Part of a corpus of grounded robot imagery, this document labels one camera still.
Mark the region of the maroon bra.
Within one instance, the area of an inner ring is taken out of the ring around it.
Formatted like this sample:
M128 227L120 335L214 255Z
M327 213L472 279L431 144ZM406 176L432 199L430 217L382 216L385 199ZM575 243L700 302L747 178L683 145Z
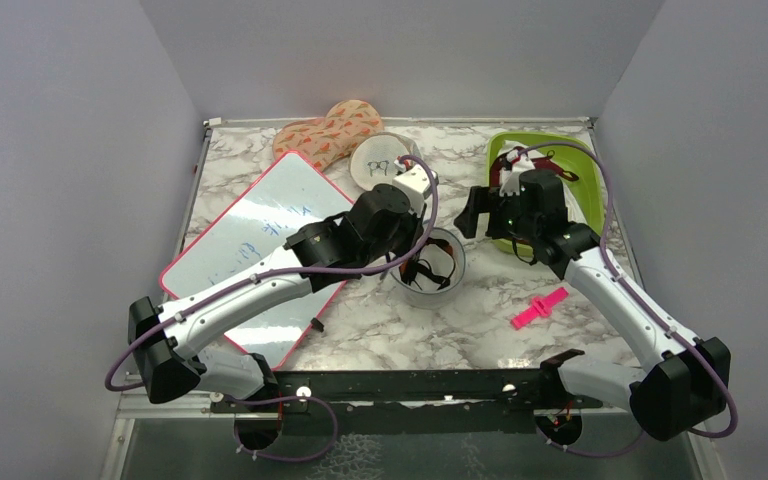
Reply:
M576 173L561 167L554 161L555 152L553 150L549 150L547 153L540 153L537 150L526 152L524 145L514 143L512 146L504 147L500 153L491 153L489 155L487 173L489 187L499 190L499 160L512 150L516 150L521 154L521 159L516 165L516 171L519 173L519 190L517 195L522 191L520 175L527 171L546 170L562 180L570 182L579 180L579 176Z

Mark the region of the green plastic basin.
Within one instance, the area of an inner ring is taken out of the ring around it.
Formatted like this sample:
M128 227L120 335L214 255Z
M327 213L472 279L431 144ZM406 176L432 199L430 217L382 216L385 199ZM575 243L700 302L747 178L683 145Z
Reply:
M489 155L500 153L505 140L521 142L526 147L533 144L568 142L589 149L583 141L565 135L528 131L501 132L494 135L487 145L487 173ZM537 149L540 153L547 153L549 150L555 152L554 161L556 163L579 176L578 181L566 181L566 184L577 199L586 218L586 223L594 231L600 233L605 223L605 207L603 204L603 185L598 166L586 153L569 146L549 146Z

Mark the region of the black and white bra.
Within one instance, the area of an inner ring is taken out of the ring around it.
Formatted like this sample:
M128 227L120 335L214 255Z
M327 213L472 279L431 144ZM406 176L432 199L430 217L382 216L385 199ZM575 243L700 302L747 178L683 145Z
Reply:
M452 268L449 274L442 275L436 273L431 266L430 261L422 258L421 255L417 253L398 268L398 279L404 285L415 286L422 291L423 287L418 283L417 278L424 277L434 283L437 286L438 291L442 291L452 285L452 276L454 275L457 266L455 262L454 247L447 240L438 238L429 238L423 244L423 248L428 246L434 246L452 258Z

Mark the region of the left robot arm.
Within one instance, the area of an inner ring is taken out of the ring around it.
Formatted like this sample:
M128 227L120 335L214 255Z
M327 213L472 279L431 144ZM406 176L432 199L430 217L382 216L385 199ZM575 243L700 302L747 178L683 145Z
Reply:
M128 308L127 356L153 404L176 400L207 380L205 348L226 331L332 284L396 268L430 234L437 187L379 184L351 209L302 226L253 267L188 298Z

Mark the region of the grey mesh laundry bag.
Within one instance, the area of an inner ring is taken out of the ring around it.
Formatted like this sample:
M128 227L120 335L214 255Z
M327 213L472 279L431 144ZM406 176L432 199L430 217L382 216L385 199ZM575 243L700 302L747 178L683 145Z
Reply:
M439 309L458 294L465 276L466 252L449 230L435 227L418 253L391 269L397 297L421 309Z

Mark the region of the pink plastic clip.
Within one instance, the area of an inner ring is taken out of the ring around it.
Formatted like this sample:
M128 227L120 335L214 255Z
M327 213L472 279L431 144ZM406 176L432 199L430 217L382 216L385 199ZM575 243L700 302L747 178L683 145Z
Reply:
M550 317L553 309L569 296L566 288L560 287L547 295L537 295L530 300L529 306L510 321L515 330L524 328L538 318Z

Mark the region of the orange patterned pouch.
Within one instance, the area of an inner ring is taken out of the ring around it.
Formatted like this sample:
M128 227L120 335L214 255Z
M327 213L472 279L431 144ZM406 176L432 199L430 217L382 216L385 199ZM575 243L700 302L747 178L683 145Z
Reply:
M384 131L378 111L363 100L345 100L324 116L285 125L273 138L275 160L296 152L317 170L346 159L367 138Z

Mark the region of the pink framed whiteboard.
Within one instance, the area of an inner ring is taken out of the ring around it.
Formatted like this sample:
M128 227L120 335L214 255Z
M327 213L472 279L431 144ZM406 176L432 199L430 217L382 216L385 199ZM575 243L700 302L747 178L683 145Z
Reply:
M286 154L261 174L160 274L173 298L191 296L258 264L300 227L351 208L353 200L306 159ZM280 368L343 288L331 285L226 332L246 353Z

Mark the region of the white garment in basin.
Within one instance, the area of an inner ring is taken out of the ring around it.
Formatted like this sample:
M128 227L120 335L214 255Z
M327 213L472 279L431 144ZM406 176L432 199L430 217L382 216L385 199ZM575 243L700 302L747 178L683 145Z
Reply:
M512 146L514 143L521 144L521 145L524 145L526 147L526 145L521 143L521 142L516 142L516 141L512 141L512 140L505 140L503 142L503 144L502 144L502 148L501 148L500 152L502 151L502 149L504 147ZM559 178L559 179L561 180L561 184L562 184L562 188L563 188L563 193L564 193L564 202L565 202L565 205L566 205L566 208L567 208L567 211L568 211L569 219L571 221L573 221L573 222L585 223L586 222L586 218L584 216L584 213L583 213L583 211L582 211L582 209L581 209L577 199L575 198L574 194L570 190L569 186L566 184L566 180L562 180L561 178Z

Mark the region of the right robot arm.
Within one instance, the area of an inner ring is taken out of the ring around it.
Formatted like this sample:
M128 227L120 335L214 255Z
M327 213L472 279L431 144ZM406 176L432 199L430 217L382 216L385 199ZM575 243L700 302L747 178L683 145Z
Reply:
M658 306L619 266L602 238L568 216L560 178L545 170L518 175L511 190L474 186L454 224L473 238L480 215L486 235L527 243L533 260L583 294L621 335L636 368L564 353L542 363L539 398L560 407L575 395L629 412L651 438L669 440L723 412L736 413L728 391L731 353Z

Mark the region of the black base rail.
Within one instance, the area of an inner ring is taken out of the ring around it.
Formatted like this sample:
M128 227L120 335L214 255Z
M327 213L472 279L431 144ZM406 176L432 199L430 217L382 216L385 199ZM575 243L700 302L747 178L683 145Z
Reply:
M598 409L537 368L277 371L262 405L211 402L242 431L285 436L501 432L531 434L536 417Z

